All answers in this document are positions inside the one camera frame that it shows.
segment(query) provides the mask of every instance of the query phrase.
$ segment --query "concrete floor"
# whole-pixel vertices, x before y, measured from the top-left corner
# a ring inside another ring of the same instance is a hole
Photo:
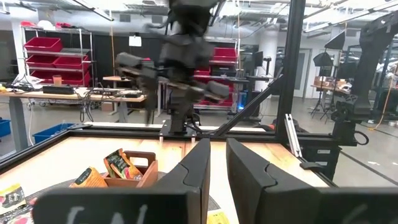
[[[9,119],[8,99],[0,98],[0,117]],[[292,116],[299,121],[301,127],[311,133],[330,133],[333,129],[333,122],[325,118],[320,121],[322,114],[316,114],[311,118],[308,109],[314,106],[316,101],[296,98],[294,99]],[[262,124],[269,124],[275,119],[277,112],[277,101],[266,100],[261,106]],[[30,133],[34,134],[41,130],[50,128],[62,122],[79,123],[79,107],[76,106],[34,106],[33,119]],[[24,108],[25,122],[29,129],[30,111]],[[110,116],[108,112],[94,110],[92,112],[94,121],[115,122],[118,115]],[[215,113],[203,111],[201,113],[202,125],[219,126],[227,121],[226,113]],[[155,118],[155,124],[160,124],[162,120],[169,118],[162,114]],[[130,123],[142,123],[144,114],[135,111],[129,116]],[[238,126],[252,126],[249,123],[240,123]],[[396,186],[398,184],[398,151],[395,143],[398,138],[398,129],[382,125],[379,131],[370,131],[365,126],[358,125],[356,128],[362,131],[370,138],[367,146],[343,147],[343,153],[340,154],[333,181],[339,186]],[[3,137],[0,142],[0,159],[12,154],[14,151],[14,142],[11,135]]]

